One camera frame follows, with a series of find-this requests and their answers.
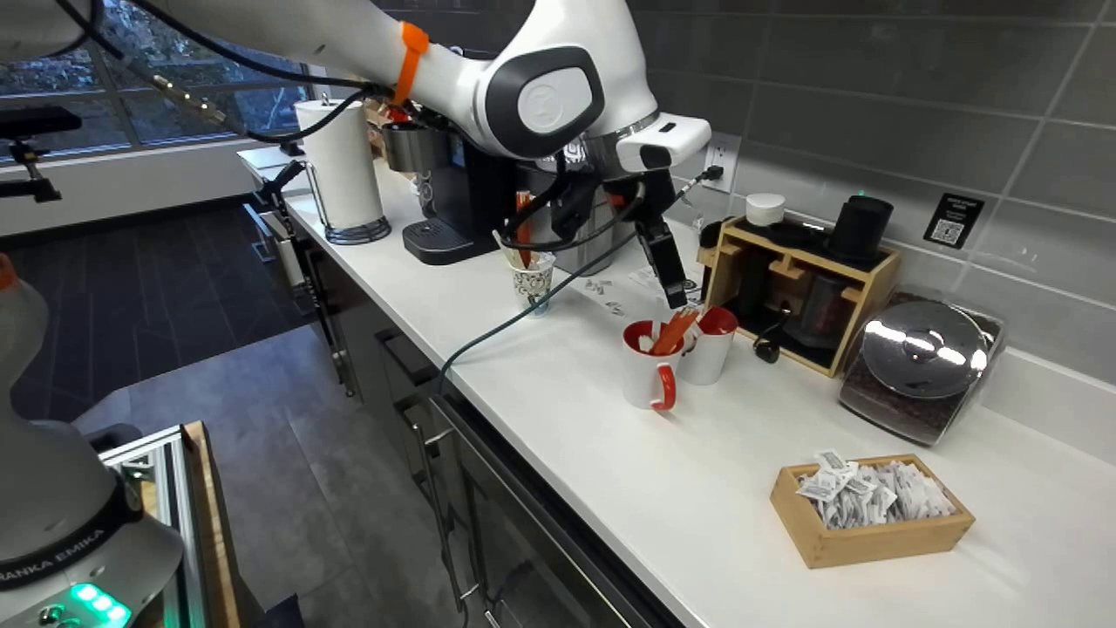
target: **floor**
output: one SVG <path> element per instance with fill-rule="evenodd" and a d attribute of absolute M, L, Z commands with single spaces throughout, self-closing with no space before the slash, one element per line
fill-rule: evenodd
<path fill-rule="evenodd" d="M 293 329 L 129 382 L 75 419 L 208 426 L 244 583 L 260 605 L 298 597 L 309 628 L 445 628 L 434 528 L 404 464 Z"/>
<path fill-rule="evenodd" d="M 0 236 L 53 307 L 12 389 L 31 419 L 75 419 L 109 389 L 288 331 L 305 314 L 251 250 L 240 201 Z"/>

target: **coffee machine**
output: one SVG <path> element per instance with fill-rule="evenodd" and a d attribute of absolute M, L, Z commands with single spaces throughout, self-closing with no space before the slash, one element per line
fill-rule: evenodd
<path fill-rule="evenodd" d="M 515 161 L 487 157 L 465 137 L 398 123 L 382 129 L 386 163 L 418 188 L 421 224 L 400 229 L 426 264 L 452 264 L 494 248 L 490 229 L 515 214 Z"/>

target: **window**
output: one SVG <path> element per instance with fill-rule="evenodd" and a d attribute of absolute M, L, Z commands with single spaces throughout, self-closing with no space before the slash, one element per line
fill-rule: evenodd
<path fill-rule="evenodd" d="M 259 132 L 293 132 L 293 101 L 298 84 L 255 72 L 240 61 L 204 52 L 174 33 L 133 0 L 103 0 L 103 33 L 143 65 L 174 76 L 178 84 L 216 101 L 235 123 Z M 295 61 L 244 52 L 269 65 L 298 70 Z M 81 129 L 35 137 L 35 146 L 53 157 L 174 146 L 200 139 L 228 139 L 228 129 L 208 124 L 194 111 L 168 104 L 143 76 L 109 59 L 96 45 L 81 45 L 55 59 L 28 59 L 0 65 L 0 109 L 62 104 L 81 115 Z"/>

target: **white wall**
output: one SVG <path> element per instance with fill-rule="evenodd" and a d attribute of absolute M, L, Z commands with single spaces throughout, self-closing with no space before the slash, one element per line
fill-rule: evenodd
<path fill-rule="evenodd" d="M 202 143 L 43 163 L 43 175 L 62 198 L 0 198 L 0 236 L 244 194 L 251 190 L 251 179 L 236 161 L 244 146 L 255 143 Z M 23 179 L 23 170 L 0 166 L 0 182 L 12 179 Z"/>

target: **electrical outlet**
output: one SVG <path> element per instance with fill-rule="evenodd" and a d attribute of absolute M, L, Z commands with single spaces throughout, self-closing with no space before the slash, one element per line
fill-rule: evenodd
<path fill-rule="evenodd" d="M 701 183 L 731 190 L 731 175 L 737 175 L 737 153 L 740 153 L 740 137 L 712 137 L 705 146 L 705 166 L 720 166 L 720 179 L 706 179 Z"/>

